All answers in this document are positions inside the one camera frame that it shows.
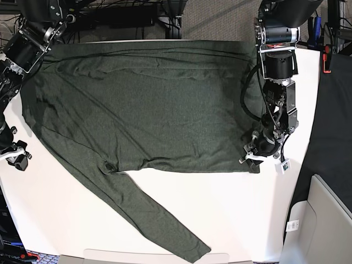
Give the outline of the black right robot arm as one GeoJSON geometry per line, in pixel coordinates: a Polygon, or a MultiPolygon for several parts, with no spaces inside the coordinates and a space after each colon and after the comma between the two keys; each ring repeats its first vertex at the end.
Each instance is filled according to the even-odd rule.
{"type": "Polygon", "coordinates": [[[17,1],[22,22],[1,54],[1,111],[35,76],[67,23],[66,1],[17,1]]]}

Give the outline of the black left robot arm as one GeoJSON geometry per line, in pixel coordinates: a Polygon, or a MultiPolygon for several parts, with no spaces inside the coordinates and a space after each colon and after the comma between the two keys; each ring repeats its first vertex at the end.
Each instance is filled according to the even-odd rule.
{"type": "Polygon", "coordinates": [[[244,146],[246,152],[239,162],[247,163],[251,173],[260,171],[260,164],[269,157],[280,161],[285,172],[289,161],[284,157],[284,145],[296,131],[298,111],[295,103],[295,81],[298,74],[296,46],[300,27],[319,7],[321,1],[262,1],[254,19],[256,65],[249,72],[241,90],[240,104],[244,112],[258,122],[244,146]],[[265,112],[253,114],[245,104],[247,89],[257,78],[265,112]]]}

